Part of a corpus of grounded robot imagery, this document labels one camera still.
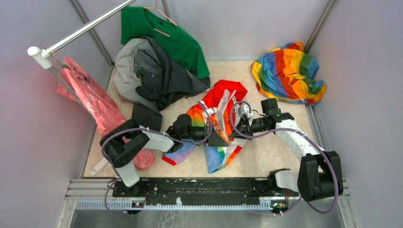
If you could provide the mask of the red white cartoon jacket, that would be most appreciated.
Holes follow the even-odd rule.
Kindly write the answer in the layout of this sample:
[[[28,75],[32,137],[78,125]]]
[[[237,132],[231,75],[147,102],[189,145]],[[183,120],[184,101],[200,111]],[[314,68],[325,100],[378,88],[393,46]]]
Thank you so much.
[[[227,147],[205,146],[205,158],[208,173],[214,173],[237,156],[246,139],[230,139],[233,128],[230,123],[230,110],[235,102],[242,100],[248,93],[241,82],[230,80],[219,80],[213,88],[200,101],[203,106],[214,109],[213,127],[214,130],[229,143]],[[206,122],[202,116],[203,109],[199,104],[191,107],[186,114],[192,119],[192,127],[205,127]],[[164,152],[162,160],[170,165],[177,165],[184,161],[196,145],[181,144],[182,148],[173,153]]]

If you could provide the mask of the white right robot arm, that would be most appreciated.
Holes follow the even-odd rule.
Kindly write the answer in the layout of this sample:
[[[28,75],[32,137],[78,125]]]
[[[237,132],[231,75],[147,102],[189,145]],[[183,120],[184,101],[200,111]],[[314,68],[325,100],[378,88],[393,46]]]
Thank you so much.
[[[335,151],[318,146],[298,126],[290,113],[283,113],[274,98],[261,101],[263,115],[253,117],[246,102],[236,104],[236,121],[231,123],[237,136],[246,139],[260,138],[274,133],[293,152],[300,162],[297,172],[279,169],[269,173],[268,191],[274,196],[286,189],[298,192],[306,202],[338,197],[343,194],[341,161]]]

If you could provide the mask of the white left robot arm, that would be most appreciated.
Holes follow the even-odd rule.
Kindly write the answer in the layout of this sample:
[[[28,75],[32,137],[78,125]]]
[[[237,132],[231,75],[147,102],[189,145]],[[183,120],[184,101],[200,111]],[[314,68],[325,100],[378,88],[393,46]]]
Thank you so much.
[[[224,147],[228,142],[215,132],[211,121],[204,126],[192,126],[188,114],[179,115],[166,132],[145,128],[130,119],[100,140],[102,154],[124,183],[124,191],[132,197],[143,189],[132,162],[135,156],[142,149],[172,153],[185,144]]]

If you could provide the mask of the dark grey jacket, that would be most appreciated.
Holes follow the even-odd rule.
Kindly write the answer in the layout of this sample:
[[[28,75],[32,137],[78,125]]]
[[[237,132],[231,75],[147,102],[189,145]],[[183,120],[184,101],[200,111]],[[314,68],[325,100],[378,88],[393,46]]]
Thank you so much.
[[[113,82],[119,98],[134,103],[132,119],[157,131],[163,124],[161,110],[211,85],[209,77],[198,79],[152,37],[129,40],[115,58],[115,69]]]

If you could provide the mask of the rainbow striped garment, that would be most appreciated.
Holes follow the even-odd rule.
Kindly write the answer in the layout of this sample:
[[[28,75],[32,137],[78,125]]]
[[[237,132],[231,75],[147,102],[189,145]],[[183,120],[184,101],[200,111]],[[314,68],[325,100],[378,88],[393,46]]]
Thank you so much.
[[[322,80],[315,80],[319,65],[304,52],[301,42],[272,49],[256,59],[250,69],[257,90],[281,102],[315,105],[327,90]]]

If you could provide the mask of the green t-shirt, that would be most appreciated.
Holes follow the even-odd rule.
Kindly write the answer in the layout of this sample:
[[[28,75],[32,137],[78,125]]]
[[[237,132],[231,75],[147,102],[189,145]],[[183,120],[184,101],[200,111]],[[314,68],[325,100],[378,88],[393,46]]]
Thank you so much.
[[[153,37],[167,55],[199,79],[210,76],[199,42],[181,27],[142,7],[127,6],[120,17],[122,45],[133,38]]]

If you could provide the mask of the pink clothes hanger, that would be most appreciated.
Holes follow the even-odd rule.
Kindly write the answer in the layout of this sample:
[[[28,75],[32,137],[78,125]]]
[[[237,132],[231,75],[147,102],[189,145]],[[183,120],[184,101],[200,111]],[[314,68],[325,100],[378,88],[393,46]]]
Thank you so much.
[[[152,30],[166,37],[173,36],[178,24],[170,18],[170,11],[166,0],[156,0],[153,6],[143,7],[146,15],[150,13],[151,20],[147,18]]]

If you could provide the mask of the pink patterned garment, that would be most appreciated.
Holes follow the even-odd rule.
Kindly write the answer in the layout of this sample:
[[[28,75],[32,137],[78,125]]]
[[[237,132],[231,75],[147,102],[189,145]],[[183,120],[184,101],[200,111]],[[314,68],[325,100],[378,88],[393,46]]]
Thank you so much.
[[[100,136],[106,136],[126,121],[114,100],[77,61],[64,57],[63,63],[62,78],[95,119]]]

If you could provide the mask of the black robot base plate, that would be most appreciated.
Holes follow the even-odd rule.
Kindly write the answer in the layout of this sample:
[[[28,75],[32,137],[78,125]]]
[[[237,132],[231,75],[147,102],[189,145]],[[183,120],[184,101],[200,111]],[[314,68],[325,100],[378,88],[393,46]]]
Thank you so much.
[[[265,197],[298,197],[291,190],[269,184],[267,178],[141,178],[128,188],[119,180],[113,197],[145,198],[149,206],[168,206],[181,199],[185,206],[257,205]]]

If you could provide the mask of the aluminium frame rail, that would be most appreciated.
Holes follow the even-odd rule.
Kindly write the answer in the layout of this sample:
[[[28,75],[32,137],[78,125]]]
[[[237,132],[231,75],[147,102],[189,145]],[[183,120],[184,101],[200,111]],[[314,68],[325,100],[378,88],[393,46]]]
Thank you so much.
[[[181,220],[190,226],[189,212],[207,211],[200,225],[257,227],[253,216],[260,211],[277,226],[358,228],[361,226],[341,159],[335,151],[320,148],[282,112],[272,99],[261,103],[262,115],[254,118],[250,105],[237,102],[230,111],[230,138],[246,140],[246,155],[269,157],[265,140],[279,140],[289,148],[299,168],[266,168],[261,177],[177,177],[138,175],[130,184],[127,174],[118,178],[81,178],[70,181],[58,227],[68,228],[79,210],[94,212],[88,226],[117,228],[160,227]]]

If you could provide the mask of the silver clothes rail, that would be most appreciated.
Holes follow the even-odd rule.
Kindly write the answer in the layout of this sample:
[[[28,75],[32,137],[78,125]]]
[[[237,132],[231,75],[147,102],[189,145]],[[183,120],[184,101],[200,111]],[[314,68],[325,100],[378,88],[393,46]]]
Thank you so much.
[[[27,53],[43,69],[50,72],[51,75],[58,81],[58,83],[60,83],[63,86],[63,88],[66,89],[70,95],[72,95],[73,99],[76,102],[78,102],[78,104],[82,105],[82,102],[76,95],[72,86],[68,85],[68,83],[62,78],[61,74],[58,72],[58,70],[56,70],[56,68],[53,66],[53,63],[49,59],[54,58],[57,55],[57,52],[61,50],[63,47],[75,41],[82,35],[90,33],[90,37],[94,41],[95,45],[97,46],[99,52],[101,53],[107,64],[110,65],[111,67],[114,66],[115,63],[112,60],[111,55],[105,48],[104,44],[102,43],[100,37],[96,33],[95,27],[98,26],[100,23],[104,22],[105,20],[109,19],[113,15],[117,14],[124,7],[129,6],[133,2],[134,2],[133,0],[125,0],[122,3],[113,6],[111,9],[107,10],[106,12],[96,17],[95,19],[89,20],[80,2],[77,0],[71,0],[70,4],[72,5],[73,9],[76,11],[77,15],[84,24],[81,27],[79,27],[76,31],[69,34],[65,38],[61,39],[54,45],[46,48],[39,48],[36,46],[32,46],[27,49]]]

